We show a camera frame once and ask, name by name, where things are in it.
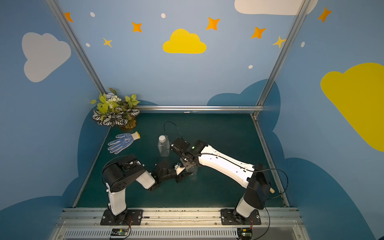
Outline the white bottle cap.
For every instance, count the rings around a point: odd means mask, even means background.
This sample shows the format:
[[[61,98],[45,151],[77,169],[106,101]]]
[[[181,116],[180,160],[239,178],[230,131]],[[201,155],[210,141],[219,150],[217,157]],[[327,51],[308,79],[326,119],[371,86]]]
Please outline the white bottle cap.
[[[159,142],[160,143],[165,143],[166,141],[167,141],[167,137],[166,136],[164,136],[164,135],[159,136]]]

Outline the square clear plastic bottle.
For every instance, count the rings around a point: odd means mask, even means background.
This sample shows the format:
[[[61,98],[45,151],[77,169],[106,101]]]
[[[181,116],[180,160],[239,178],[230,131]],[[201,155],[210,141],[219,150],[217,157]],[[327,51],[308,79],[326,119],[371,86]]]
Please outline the square clear plastic bottle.
[[[161,157],[168,157],[170,155],[170,142],[167,137],[167,141],[165,143],[160,143],[158,139],[158,149]]]

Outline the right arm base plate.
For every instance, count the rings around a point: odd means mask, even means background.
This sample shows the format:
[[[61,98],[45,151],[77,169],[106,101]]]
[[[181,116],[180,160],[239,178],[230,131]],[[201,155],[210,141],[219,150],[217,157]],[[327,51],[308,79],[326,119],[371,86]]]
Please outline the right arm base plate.
[[[253,210],[248,218],[235,214],[234,209],[221,209],[222,225],[261,225],[261,217],[258,210]]]

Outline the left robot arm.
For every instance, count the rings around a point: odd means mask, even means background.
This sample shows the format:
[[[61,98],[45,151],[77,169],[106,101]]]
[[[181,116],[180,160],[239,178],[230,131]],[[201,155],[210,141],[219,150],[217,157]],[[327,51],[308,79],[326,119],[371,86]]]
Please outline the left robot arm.
[[[119,217],[127,210],[126,188],[138,182],[144,189],[153,191],[161,183],[175,180],[177,183],[194,172],[187,171],[181,163],[172,168],[155,168],[149,172],[135,156],[120,156],[110,160],[102,170],[102,181],[107,187],[109,198],[108,210],[114,217]]]

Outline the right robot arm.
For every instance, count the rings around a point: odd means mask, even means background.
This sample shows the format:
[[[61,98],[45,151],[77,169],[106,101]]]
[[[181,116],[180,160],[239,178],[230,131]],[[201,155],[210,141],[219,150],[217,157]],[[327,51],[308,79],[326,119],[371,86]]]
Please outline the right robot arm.
[[[190,144],[177,138],[171,144],[171,151],[181,159],[184,166],[181,173],[186,173],[195,166],[205,166],[233,179],[246,189],[235,208],[234,215],[236,217],[246,219],[254,210],[263,210],[270,194],[275,192],[267,176],[269,169],[263,164],[255,166],[243,163],[200,140]]]

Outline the round clear plastic bottle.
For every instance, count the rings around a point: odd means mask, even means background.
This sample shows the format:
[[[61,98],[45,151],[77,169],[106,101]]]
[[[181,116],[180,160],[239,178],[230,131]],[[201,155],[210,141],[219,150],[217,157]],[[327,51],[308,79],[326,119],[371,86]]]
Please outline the round clear plastic bottle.
[[[189,169],[190,176],[195,176],[198,172],[198,169],[199,169],[198,166],[194,166],[194,167],[190,168]]]

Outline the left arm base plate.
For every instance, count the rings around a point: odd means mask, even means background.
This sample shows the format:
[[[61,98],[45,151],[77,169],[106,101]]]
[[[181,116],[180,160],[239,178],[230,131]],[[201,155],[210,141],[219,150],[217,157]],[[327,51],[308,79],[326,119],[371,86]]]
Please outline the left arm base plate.
[[[115,216],[110,209],[106,209],[103,213],[101,226],[139,226],[143,218],[143,210],[133,209],[124,210]]]

